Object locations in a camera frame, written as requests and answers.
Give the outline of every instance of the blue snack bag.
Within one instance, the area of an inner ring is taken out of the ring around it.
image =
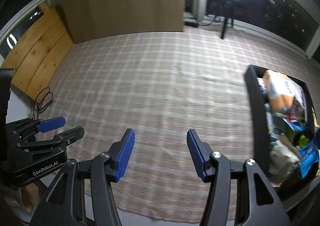
[[[298,152],[303,158],[303,160],[300,162],[300,173],[301,178],[304,179],[307,176],[311,166],[314,163],[319,162],[318,144],[316,139],[314,138],[311,140],[308,145],[301,148]]]

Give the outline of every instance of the metal screw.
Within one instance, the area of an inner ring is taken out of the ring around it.
[[[255,164],[255,161],[250,158],[250,159],[247,160],[247,164],[248,164],[248,165],[254,165],[254,164]]]
[[[67,165],[73,165],[75,163],[75,160],[71,158],[71,159],[68,159],[66,163]]]
[[[104,155],[106,158],[110,157],[110,154],[108,152],[102,152],[102,155]]]
[[[221,157],[221,153],[218,152],[218,151],[212,152],[211,155],[212,155],[212,157],[214,157],[214,158],[219,158],[219,157]]]

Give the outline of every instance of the plaid fabric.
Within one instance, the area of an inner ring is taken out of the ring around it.
[[[134,129],[126,174],[113,185],[120,209],[155,219],[200,221],[209,185],[196,175],[186,132],[196,129],[230,159],[253,156],[243,77],[249,64],[305,81],[320,111],[320,70],[304,56],[233,29],[221,40],[220,27],[210,28],[74,45],[50,82],[54,104],[42,118],[62,115],[67,128],[85,129],[84,138],[68,147],[69,158],[93,158],[120,140],[127,127]],[[90,194],[88,181],[85,186]],[[229,219],[235,207],[233,182]]]

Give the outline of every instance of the wooden board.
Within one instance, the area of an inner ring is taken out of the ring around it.
[[[25,92],[42,60],[67,30],[62,21],[56,21],[35,43],[16,71],[12,84]]]
[[[75,43],[117,34],[183,31],[184,0],[60,0]]]
[[[67,55],[72,46],[73,41],[66,32],[53,46],[40,64],[26,90],[27,95],[35,100],[38,93],[48,86],[61,61]]]
[[[14,74],[38,39],[59,19],[55,8],[41,16],[19,39],[5,58],[1,68],[14,68]]]

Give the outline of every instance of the black tray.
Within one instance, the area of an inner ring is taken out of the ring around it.
[[[245,82],[247,84],[251,113],[252,113],[252,122],[253,122],[253,137],[254,137],[254,160],[261,167],[262,171],[266,176],[269,175],[269,143],[270,137],[268,134],[268,125],[266,110],[264,107],[264,96],[260,91],[257,78],[262,78],[263,74],[267,69],[255,65],[249,65],[247,72],[244,75]],[[290,79],[296,82],[301,86],[305,93],[306,105],[307,105],[307,124],[305,126],[305,135],[308,138],[314,138],[316,131],[313,121],[312,108],[313,103],[310,96],[310,92],[305,82],[291,77]],[[314,164],[308,175],[305,179],[298,181],[293,186],[287,186],[284,184],[277,191],[280,199],[282,201],[287,200],[288,198],[295,195],[298,191],[302,190],[306,185],[308,185],[312,180],[314,180],[317,172],[318,163]]]

